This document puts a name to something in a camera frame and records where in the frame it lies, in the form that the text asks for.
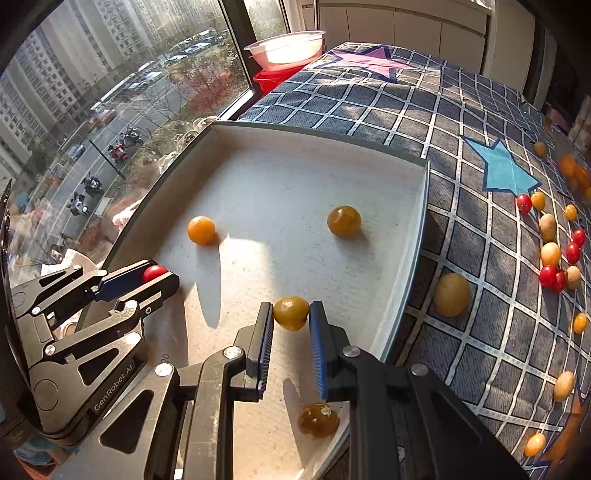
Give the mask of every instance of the blue star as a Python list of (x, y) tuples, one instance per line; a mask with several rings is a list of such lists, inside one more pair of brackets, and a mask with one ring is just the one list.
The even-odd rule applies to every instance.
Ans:
[(482, 185), (484, 192), (512, 192), (517, 197), (522, 193), (529, 194), (534, 188), (542, 185), (515, 163), (501, 140), (496, 140), (493, 146), (487, 147), (469, 138), (462, 138), (486, 164)]

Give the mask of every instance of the brown cherry tomato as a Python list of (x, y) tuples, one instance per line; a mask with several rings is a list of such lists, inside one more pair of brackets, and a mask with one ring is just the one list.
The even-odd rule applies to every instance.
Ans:
[(339, 416), (328, 403), (311, 403), (302, 407), (297, 425), (311, 440), (330, 437), (339, 427)]

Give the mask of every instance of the white cabinet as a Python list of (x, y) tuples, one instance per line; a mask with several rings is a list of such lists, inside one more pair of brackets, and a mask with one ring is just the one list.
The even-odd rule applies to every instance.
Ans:
[(394, 15), (391, 10), (347, 7), (350, 40), (393, 45)]
[(484, 38), (453, 25), (441, 24), (440, 58), (463, 69), (479, 73), (483, 53)]
[(320, 28), (326, 30), (327, 50), (349, 41), (347, 9), (345, 7), (322, 7), (320, 9)]
[(403, 12), (394, 12), (394, 44), (439, 56), (441, 22)]

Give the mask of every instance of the street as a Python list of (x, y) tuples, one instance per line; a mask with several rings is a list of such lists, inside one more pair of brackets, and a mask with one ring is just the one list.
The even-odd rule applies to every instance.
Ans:
[[(176, 113), (191, 97), (194, 90), (188, 86), (180, 88), (171, 84), (166, 78), (155, 82), (144, 94), (133, 100), (120, 104), (123, 107), (117, 117), (110, 124), (93, 134), (92, 141), (109, 157), (107, 147), (114, 145), (121, 139), (121, 132), (127, 126), (139, 129), (140, 136), (144, 141), (149, 139), (148, 130), (154, 132), (158, 126), (169, 120), (169, 116)], [(50, 189), (45, 199), (49, 202), (48, 212), (38, 225), (36, 231), (32, 232), (32, 240), (27, 245), (25, 255), (28, 258), (48, 262), (45, 252), (49, 245), (57, 243), (60, 233), (65, 233), (76, 240), (83, 232), (86, 222), (98, 206), (101, 196), (90, 197), (81, 185), (82, 180), (94, 175), (103, 184), (107, 191), (109, 186), (117, 178), (117, 172), (109, 163), (96, 151), (96, 149), (85, 142), (86, 151), (68, 172), (66, 178), (54, 189)], [(116, 164), (121, 171), (126, 162)], [(85, 203), (89, 207), (87, 215), (74, 216), (66, 205), (74, 196), (74, 192), (86, 196)]]

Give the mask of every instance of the orange star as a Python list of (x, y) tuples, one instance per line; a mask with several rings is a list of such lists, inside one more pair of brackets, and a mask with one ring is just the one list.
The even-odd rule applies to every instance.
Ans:
[(585, 415), (589, 409), (590, 400), (591, 395), (588, 394), (583, 402), (580, 385), (577, 382), (574, 388), (573, 404), (570, 409), (569, 417), (566, 420), (566, 424), (556, 439), (554, 439), (539, 460), (534, 464), (534, 466), (549, 465), (545, 472), (546, 478), (551, 478), (552, 473), (556, 467), (558, 467), (560, 461), (576, 441), (581, 423), (585, 419)]

